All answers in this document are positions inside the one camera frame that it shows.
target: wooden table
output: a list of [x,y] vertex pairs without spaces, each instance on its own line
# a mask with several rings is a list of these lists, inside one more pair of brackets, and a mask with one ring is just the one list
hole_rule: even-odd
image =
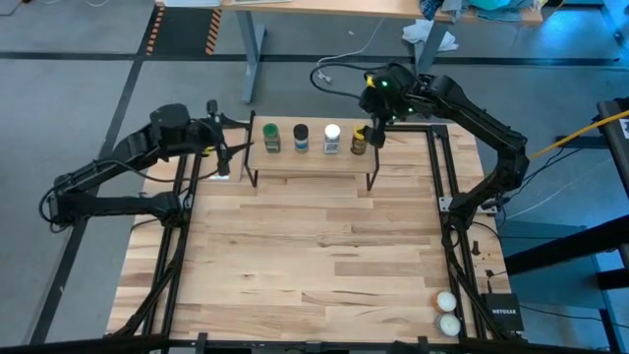
[[[155,0],[158,6],[164,6],[163,0]],[[293,0],[286,3],[234,5],[232,0],[223,0],[221,9],[236,11],[238,24],[245,44],[247,72],[245,74],[242,100],[252,101],[257,78],[259,56],[266,36],[262,24],[254,24],[251,12],[304,13],[322,15],[378,16],[384,18],[423,19],[419,0]],[[543,21],[540,10],[521,10],[522,24],[540,25]],[[470,10],[459,21],[477,22],[476,12]],[[453,25],[448,14],[440,10],[434,16],[426,43],[415,44],[416,73],[425,73],[434,61],[437,50],[447,29]]]
[[[459,187],[468,191],[483,178],[476,140],[457,125],[447,130]],[[242,165],[234,161],[233,175],[240,176]],[[176,166],[176,159],[160,162],[148,173],[168,178]],[[206,160],[201,174],[214,168]],[[200,182],[171,337],[196,339],[207,332],[217,340],[390,343],[426,335],[430,343],[456,343],[433,325],[431,297],[449,283],[427,135],[387,133],[371,192],[363,178],[321,169],[267,171],[257,188],[247,179]],[[149,193],[168,188],[150,181],[144,186]],[[486,215],[476,221],[494,227]],[[120,327],[148,293],[161,230],[151,223],[132,233],[108,330]],[[468,233],[470,243],[480,245],[473,263],[479,289],[486,291],[485,270],[505,271],[500,244],[483,227],[473,225]],[[510,291],[506,274],[493,277],[491,286]],[[475,336],[465,293],[461,305],[468,335]]]

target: white ball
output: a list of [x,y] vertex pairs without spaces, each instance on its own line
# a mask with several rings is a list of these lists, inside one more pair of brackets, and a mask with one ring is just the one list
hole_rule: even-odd
[[461,322],[454,315],[445,314],[437,319],[437,325],[443,334],[457,336],[461,331]]
[[436,295],[436,306],[443,312],[451,312],[456,308],[456,298],[449,291],[441,291]]

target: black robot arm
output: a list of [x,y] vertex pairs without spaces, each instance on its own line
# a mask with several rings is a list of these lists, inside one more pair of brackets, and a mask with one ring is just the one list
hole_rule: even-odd
[[[246,128],[249,124],[217,114],[216,101],[207,103],[207,118],[191,119],[183,104],[162,106],[150,114],[150,123],[123,139],[108,156],[74,172],[57,177],[54,187],[42,199],[40,213],[47,221],[68,226],[80,218],[99,215],[152,214],[162,224],[176,226],[183,221],[179,196],[172,192],[151,198],[100,198],[87,191],[130,170],[143,170],[170,157],[215,151],[217,173],[229,174],[229,160],[247,146],[227,147],[223,129]],[[42,204],[48,201],[49,216]]]
[[384,145],[386,124],[420,113],[450,119],[497,151],[494,170],[470,192],[453,196],[447,218],[452,226],[468,229],[478,206],[520,187],[529,166],[527,139],[470,102],[452,79],[416,77],[406,68],[390,64],[367,73],[366,80],[360,105],[373,117],[374,127],[365,128],[365,137],[375,147]]

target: gray floor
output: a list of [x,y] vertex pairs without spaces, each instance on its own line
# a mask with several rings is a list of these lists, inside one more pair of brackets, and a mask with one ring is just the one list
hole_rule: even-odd
[[[151,0],[111,0],[91,8],[80,0],[44,5],[33,1],[10,17],[0,17],[0,51],[125,52],[138,49]],[[613,5],[619,26],[624,8]],[[272,54],[337,54],[360,48],[377,19],[331,16],[255,14],[269,37]],[[386,20],[368,55],[407,55],[400,33],[409,21]],[[621,52],[602,15],[565,11],[537,29],[513,25],[460,24],[452,32],[461,47],[450,56],[616,58]],[[233,14],[225,13],[217,53],[243,53]],[[251,109],[265,115],[363,117],[351,99],[316,91],[307,78],[312,63],[264,63],[255,102],[240,102],[243,63],[146,62],[127,110],[120,137],[145,124],[159,105],[182,102],[202,116],[204,103],[218,99],[220,108],[237,119]],[[105,136],[129,62],[63,62],[0,60],[0,112],[8,124],[0,131],[0,222],[5,225],[0,248],[0,346],[18,344],[29,332],[31,318],[58,262],[67,235],[51,235],[35,208],[52,179],[95,158]],[[435,66],[432,73],[454,78],[477,105],[530,138],[530,151],[548,145],[555,135],[589,123],[602,99],[626,96],[629,72],[610,68],[527,68]],[[334,89],[360,91],[360,75],[328,72]],[[489,172],[494,153],[481,146]],[[507,209],[516,214],[565,184],[569,188],[549,202],[516,217],[518,220],[593,226],[626,212],[628,203],[605,151],[582,151],[541,174],[526,194]],[[533,162],[532,169],[545,158]],[[140,179],[124,176],[107,183],[102,195],[137,192]],[[105,328],[124,259],[132,220],[107,218],[90,222],[65,289],[49,340],[100,336]],[[614,255],[600,257],[605,266]],[[629,324],[627,293],[612,294],[619,321]],[[597,316],[577,308],[540,309]],[[539,343],[579,347],[606,346],[601,325],[524,313],[527,337]]]

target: white cable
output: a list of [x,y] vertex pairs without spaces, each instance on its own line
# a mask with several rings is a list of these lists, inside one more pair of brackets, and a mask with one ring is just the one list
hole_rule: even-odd
[[536,204],[536,205],[534,205],[534,206],[527,207],[527,208],[525,208],[524,210],[522,210],[522,211],[520,211],[520,212],[518,212],[518,213],[515,213],[515,214],[513,214],[513,215],[511,215],[511,216],[509,216],[509,217],[507,217],[506,219],[507,219],[507,220],[508,220],[508,219],[512,219],[512,218],[514,218],[514,217],[516,217],[516,216],[522,215],[522,214],[523,214],[523,213],[525,213],[525,212],[529,212],[529,211],[533,210],[533,209],[534,209],[534,208],[536,208],[536,207],[541,207],[542,205],[546,204],[548,201],[550,201],[551,199],[553,199],[556,195],[558,195],[559,193],[563,192],[564,190],[566,190],[568,187],[572,186],[573,184],[575,184],[575,183],[579,182],[580,180],[582,180],[583,178],[585,178],[587,175],[589,175],[589,174],[591,174],[592,172],[596,171],[597,169],[601,168],[603,165],[605,165],[606,163],[608,163],[608,162],[610,162],[610,161],[611,161],[611,158],[610,158],[610,159],[607,159],[607,160],[605,160],[605,161],[603,161],[603,162],[601,162],[601,163],[599,163],[598,165],[594,166],[594,168],[590,169],[588,172],[586,172],[586,173],[582,174],[579,178],[577,178],[577,179],[573,180],[572,182],[568,183],[567,185],[565,185],[565,186],[561,187],[559,190],[557,190],[555,193],[551,194],[549,197],[547,197],[547,198],[546,198],[546,199],[544,199],[543,201],[541,201],[541,202],[537,203],[537,204]]
[[[319,61],[316,62],[316,66],[319,67],[321,65],[321,63],[324,62],[324,61],[340,59],[340,58],[345,58],[345,57],[348,57],[348,56],[351,56],[351,55],[361,54],[362,52],[367,50],[367,48],[372,44],[373,39],[375,38],[375,34],[377,33],[378,30],[380,30],[380,27],[382,26],[383,22],[384,22],[384,18],[380,19],[380,22],[377,24],[377,26],[373,30],[373,33],[372,33],[372,36],[370,37],[370,40],[367,42],[367,44],[365,44],[365,46],[363,48],[361,48],[361,50],[357,50],[357,51],[351,52],[351,53],[346,53],[346,54],[341,54],[341,55],[335,55],[335,56],[331,56],[331,57],[321,58],[321,59],[319,59]],[[322,80],[322,81],[324,81],[324,82],[326,82],[328,84],[330,84],[332,82],[332,78],[328,77],[327,75],[325,75],[321,69],[319,69],[316,72],[316,76],[320,80]]]

